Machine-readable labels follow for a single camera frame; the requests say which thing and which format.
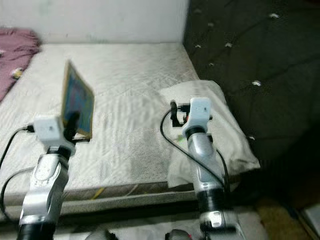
white wall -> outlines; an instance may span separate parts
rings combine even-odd
[[[47,43],[182,42],[189,0],[0,0],[0,26]]]

pillow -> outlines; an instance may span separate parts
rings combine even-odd
[[[221,88],[208,80],[195,80],[179,83],[159,91],[165,101],[175,100],[177,105],[189,103],[194,97],[207,97],[211,100],[211,115],[213,119],[208,122],[208,133],[212,134],[213,145],[218,149],[227,166],[229,176],[239,175],[249,170],[260,168],[258,159],[250,150],[245,134],[230,112]],[[187,150],[187,139],[181,138],[182,129],[170,126],[171,121],[166,120],[164,131],[176,144]],[[219,166],[224,172],[223,164],[217,155]],[[192,183],[190,162],[187,157],[175,149],[171,155],[168,168],[168,186]]]

pink blanket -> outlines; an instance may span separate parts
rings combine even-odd
[[[0,27],[0,102],[17,81],[12,72],[25,70],[39,46],[40,40],[31,30]]]

tufted headboard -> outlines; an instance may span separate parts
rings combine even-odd
[[[320,1],[191,0],[184,47],[217,82],[261,168],[320,120]]]

white mattress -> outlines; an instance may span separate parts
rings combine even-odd
[[[66,189],[166,181],[172,148],[159,124],[169,106],[158,90],[198,79],[178,43],[43,45],[0,103],[1,152],[35,115],[59,114],[67,59],[92,86],[96,102],[92,141],[77,144]],[[1,167],[0,186],[17,170],[35,166],[43,153],[34,134],[19,134]],[[24,192],[27,179],[17,177],[8,192]]]

